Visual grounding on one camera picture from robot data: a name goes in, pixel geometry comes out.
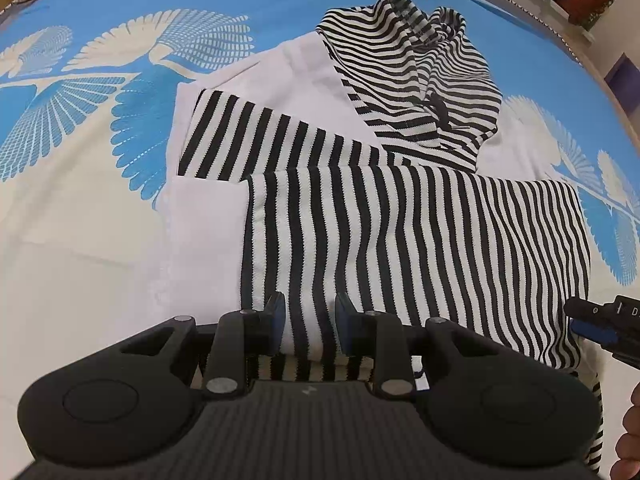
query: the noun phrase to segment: blue bedsheet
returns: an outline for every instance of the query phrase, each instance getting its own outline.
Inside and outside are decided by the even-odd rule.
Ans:
[[[20,178],[111,107],[113,163],[150,205],[165,180],[176,86],[313,30],[331,7],[376,0],[38,0],[0,34],[0,177]],[[602,259],[620,285],[638,274],[640,165],[607,98],[551,41],[477,0],[453,7],[506,99],[558,144]]]

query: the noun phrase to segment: wall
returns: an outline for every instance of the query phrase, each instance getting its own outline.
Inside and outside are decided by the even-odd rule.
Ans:
[[[623,52],[640,67],[639,9],[640,0],[616,0],[591,29],[594,43],[586,54],[602,76]]]
[[[631,114],[629,121],[631,121],[634,130],[640,132],[640,106]]]

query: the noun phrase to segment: purple object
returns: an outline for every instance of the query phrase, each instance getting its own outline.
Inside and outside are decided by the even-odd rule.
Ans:
[[[604,78],[629,116],[640,105],[640,70],[623,54]]]

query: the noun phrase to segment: white leaf pattern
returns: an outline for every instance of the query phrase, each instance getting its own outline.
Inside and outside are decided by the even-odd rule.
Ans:
[[[591,161],[584,155],[571,133],[551,113],[524,96],[508,97],[503,106],[509,107],[518,120],[530,126],[531,131],[537,135],[536,143],[546,162],[556,168],[564,168],[590,189],[604,191]]]
[[[0,178],[14,177],[59,146],[125,81],[121,76],[58,80],[38,94],[0,146]]]
[[[611,158],[609,153],[598,152],[598,166],[602,172],[602,181],[610,199],[628,207],[640,217],[640,200],[625,173]]]
[[[179,13],[180,9],[159,11],[121,23],[82,47],[62,71],[129,64],[153,48]]]
[[[0,54],[0,76],[9,78],[46,74],[66,52],[72,33],[68,27],[47,27],[34,32]]]
[[[578,189],[578,196],[600,256],[620,285],[630,285],[638,275],[634,223],[584,189]]]
[[[182,64],[167,58],[179,58],[198,70],[216,70],[251,53],[253,38],[243,23],[247,19],[193,9],[140,16],[91,40],[62,70],[124,66],[147,53],[152,64],[178,72],[183,72]]]

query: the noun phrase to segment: ribbed black surface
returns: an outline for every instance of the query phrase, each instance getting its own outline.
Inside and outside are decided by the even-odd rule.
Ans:
[[[543,470],[475,463],[440,443],[414,407],[363,383],[258,381],[212,402],[172,447],[130,465],[80,470],[40,460],[20,480],[594,480],[578,462]]]

